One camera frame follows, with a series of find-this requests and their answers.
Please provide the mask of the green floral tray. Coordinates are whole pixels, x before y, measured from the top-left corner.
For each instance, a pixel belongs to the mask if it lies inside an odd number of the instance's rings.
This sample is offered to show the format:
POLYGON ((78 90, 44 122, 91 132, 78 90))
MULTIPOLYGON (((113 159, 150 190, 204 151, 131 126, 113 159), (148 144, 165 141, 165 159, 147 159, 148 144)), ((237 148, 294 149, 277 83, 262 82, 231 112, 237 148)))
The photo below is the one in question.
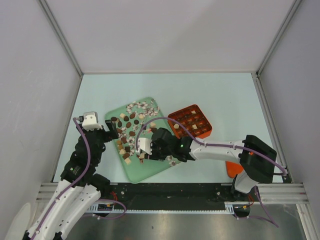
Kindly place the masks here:
POLYGON ((150 123, 156 124, 155 128, 169 128, 165 119, 153 121, 154 118, 162 117, 160 106, 152 97, 145 97, 126 105, 120 106, 107 112, 104 116, 106 120, 115 122, 118 131, 118 139, 114 140, 119 160, 124 169, 125 175, 130 183, 137 184, 156 174, 159 174, 180 163, 172 156, 167 156, 165 160, 157 161, 146 158, 139 159, 141 153, 136 150, 136 138, 148 138, 153 135, 150 123), (126 164, 123 155, 129 153, 131 164, 126 164))

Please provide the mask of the orange chocolate box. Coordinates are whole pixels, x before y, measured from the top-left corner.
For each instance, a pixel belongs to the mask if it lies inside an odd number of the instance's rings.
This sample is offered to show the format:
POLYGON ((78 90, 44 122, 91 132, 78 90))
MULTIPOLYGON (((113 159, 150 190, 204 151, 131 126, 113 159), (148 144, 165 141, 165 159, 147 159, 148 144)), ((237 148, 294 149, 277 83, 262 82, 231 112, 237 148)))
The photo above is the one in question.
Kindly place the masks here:
POLYGON ((170 113, 167 117, 182 124, 195 138, 207 138, 213 130, 211 123, 197 104, 170 113))

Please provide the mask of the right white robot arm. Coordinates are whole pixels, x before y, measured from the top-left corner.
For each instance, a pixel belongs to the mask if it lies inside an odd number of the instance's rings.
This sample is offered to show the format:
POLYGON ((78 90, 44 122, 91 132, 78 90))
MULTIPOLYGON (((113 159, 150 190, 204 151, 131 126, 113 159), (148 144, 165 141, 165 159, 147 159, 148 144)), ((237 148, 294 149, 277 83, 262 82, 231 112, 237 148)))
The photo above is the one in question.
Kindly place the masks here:
POLYGON ((257 184, 273 182, 277 152, 254 135, 244 140, 207 143, 191 136, 181 138, 165 128, 159 128, 143 147, 150 160, 165 160, 171 156, 180 162, 219 160, 240 165, 230 188, 231 196, 242 201, 257 184))

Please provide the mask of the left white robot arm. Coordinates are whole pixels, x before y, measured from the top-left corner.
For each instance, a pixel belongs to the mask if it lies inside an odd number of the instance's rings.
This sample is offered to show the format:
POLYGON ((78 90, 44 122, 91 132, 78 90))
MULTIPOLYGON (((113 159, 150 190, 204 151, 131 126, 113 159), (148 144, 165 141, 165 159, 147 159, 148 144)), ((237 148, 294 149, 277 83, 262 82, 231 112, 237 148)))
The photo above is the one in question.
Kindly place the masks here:
POLYGON ((97 200, 110 196, 110 181, 96 173, 106 143, 118 138, 114 121, 105 121, 107 130, 94 115, 73 118, 80 134, 60 181, 47 206, 24 233, 25 240, 65 240, 72 228, 97 200))

